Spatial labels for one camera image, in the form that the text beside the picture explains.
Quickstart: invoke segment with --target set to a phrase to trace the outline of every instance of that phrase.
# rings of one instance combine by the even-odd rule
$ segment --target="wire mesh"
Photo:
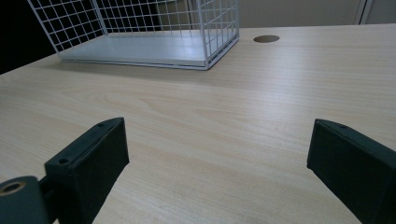
[[[238,0],[28,2],[58,53],[103,36],[198,36],[208,66],[239,36]]]

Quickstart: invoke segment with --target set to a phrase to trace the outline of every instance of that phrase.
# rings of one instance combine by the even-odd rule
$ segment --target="desk surface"
[[[279,35],[271,44],[257,35]],[[396,149],[396,24],[241,30],[207,72],[61,63],[0,76],[0,182],[125,117],[96,223],[359,223],[306,166],[314,119]]]

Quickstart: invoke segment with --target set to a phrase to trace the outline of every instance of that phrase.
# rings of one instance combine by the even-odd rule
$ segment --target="white wire basket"
[[[239,38],[238,0],[28,0],[64,61],[207,70]]]

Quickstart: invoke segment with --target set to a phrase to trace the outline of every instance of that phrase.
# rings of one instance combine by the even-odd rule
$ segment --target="wooden desk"
[[[208,72],[50,56],[0,76],[0,182],[43,177],[92,125],[125,117],[131,163],[96,223],[359,223],[306,157],[315,118],[396,149],[394,36],[246,29]]]

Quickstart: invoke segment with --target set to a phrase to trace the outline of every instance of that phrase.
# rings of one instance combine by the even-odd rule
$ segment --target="light wood grain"
[[[258,44],[257,35],[279,35]],[[61,63],[0,76],[0,182],[125,117],[95,223],[359,223],[306,166],[314,119],[396,149],[396,25],[241,30],[207,72]]]

